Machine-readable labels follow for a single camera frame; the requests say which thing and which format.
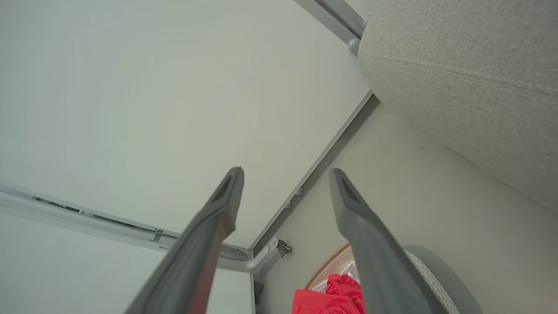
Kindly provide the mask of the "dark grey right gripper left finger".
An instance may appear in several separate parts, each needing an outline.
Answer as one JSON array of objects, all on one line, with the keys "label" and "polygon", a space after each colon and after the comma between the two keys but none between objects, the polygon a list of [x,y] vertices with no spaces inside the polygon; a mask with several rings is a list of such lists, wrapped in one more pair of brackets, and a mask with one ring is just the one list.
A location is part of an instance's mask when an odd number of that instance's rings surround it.
[{"label": "dark grey right gripper left finger", "polygon": [[222,242],[235,230],[245,173],[231,168],[149,277],[128,314],[204,314]]}]

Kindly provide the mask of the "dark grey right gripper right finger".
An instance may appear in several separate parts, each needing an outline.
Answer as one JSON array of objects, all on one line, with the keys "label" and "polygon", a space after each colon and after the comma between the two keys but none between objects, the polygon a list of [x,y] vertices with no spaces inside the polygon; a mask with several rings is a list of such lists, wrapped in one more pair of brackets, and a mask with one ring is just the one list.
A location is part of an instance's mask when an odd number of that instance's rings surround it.
[{"label": "dark grey right gripper right finger", "polygon": [[350,242],[369,314],[440,314],[441,303],[339,168],[329,174],[339,232]]}]

